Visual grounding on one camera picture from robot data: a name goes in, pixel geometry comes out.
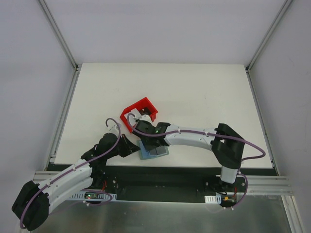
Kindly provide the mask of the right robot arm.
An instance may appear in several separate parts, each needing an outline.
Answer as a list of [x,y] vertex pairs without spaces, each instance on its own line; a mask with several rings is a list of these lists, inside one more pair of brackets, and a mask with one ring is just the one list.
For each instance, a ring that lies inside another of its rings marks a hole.
[[145,120],[138,120],[133,129],[146,150],[161,146],[183,145],[206,149],[213,152],[222,166],[219,187],[230,191],[236,186],[236,176],[241,168],[245,143],[231,127],[220,123],[211,129],[196,129],[160,122],[153,126]]

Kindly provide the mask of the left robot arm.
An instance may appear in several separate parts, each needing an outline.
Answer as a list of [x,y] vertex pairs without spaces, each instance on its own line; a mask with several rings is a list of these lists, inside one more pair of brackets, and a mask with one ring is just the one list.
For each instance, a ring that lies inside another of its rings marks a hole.
[[126,157],[139,150],[139,146],[124,134],[116,136],[106,133],[98,144],[62,172],[38,183],[28,181],[12,206],[20,228],[29,231],[37,229],[71,195],[85,188],[99,188],[103,183],[108,159],[115,156]]

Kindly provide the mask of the red plastic card bin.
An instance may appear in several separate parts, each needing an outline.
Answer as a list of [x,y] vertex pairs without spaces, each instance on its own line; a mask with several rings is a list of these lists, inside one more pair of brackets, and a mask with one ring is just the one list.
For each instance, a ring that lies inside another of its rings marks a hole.
[[132,126],[136,124],[136,121],[134,119],[135,115],[141,116],[139,110],[143,108],[148,108],[151,111],[152,114],[150,115],[150,118],[151,121],[154,122],[158,110],[155,108],[155,106],[150,102],[150,100],[147,97],[142,98],[141,100],[135,102],[134,104],[130,105],[129,107],[126,107],[123,110],[120,119],[125,124],[130,133],[133,132]]

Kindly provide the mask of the green leather card holder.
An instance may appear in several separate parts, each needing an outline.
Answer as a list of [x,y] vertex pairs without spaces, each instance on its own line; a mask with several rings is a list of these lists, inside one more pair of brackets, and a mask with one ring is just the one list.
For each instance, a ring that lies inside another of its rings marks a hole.
[[144,148],[143,143],[139,140],[138,141],[138,146],[140,147],[140,151],[139,151],[139,156],[141,160],[149,160],[149,159],[155,159],[155,158],[159,158],[159,157],[155,157],[155,156],[150,156],[149,152],[146,151],[146,149]]

